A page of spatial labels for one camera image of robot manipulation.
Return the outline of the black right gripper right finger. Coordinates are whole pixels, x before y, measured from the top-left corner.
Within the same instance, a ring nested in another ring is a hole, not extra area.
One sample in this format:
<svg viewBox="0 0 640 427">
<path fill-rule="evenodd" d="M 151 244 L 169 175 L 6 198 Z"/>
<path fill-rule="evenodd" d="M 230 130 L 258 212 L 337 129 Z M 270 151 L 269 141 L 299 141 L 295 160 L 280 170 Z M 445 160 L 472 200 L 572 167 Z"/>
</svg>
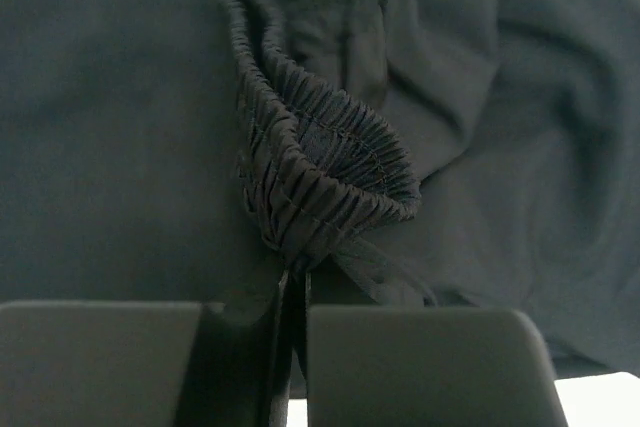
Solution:
<svg viewBox="0 0 640 427">
<path fill-rule="evenodd" d="M 564 426 L 541 334 L 509 309 L 367 304 L 307 277 L 312 426 Z"/>
</svg>

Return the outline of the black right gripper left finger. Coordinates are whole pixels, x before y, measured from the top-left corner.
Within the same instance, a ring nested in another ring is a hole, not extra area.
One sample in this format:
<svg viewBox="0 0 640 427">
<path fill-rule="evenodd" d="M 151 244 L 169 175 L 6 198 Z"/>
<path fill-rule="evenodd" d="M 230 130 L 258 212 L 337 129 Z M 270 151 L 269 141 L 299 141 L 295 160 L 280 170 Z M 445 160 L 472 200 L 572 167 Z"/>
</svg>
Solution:
<svg viewBox="0 0 640 427">
<path fill-rule="evenodd" d="M 288 283 L 277 269 L 219 302 L 6 302 L 1 422 L 282 426 Z"/>
</svg>

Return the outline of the black trousers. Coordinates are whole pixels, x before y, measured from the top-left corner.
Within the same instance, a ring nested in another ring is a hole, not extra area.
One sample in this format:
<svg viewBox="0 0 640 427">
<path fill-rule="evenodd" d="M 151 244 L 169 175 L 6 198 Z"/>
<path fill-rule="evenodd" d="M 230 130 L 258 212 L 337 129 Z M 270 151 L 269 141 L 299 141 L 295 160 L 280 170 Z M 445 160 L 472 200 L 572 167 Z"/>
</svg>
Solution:
<svg viewBox="0 0 640 427">
<path fill-rule="evenodd" d="M 526 313 L 639 371 L 639 0 L 1 0 L 1 295 Z"/>
</svg>

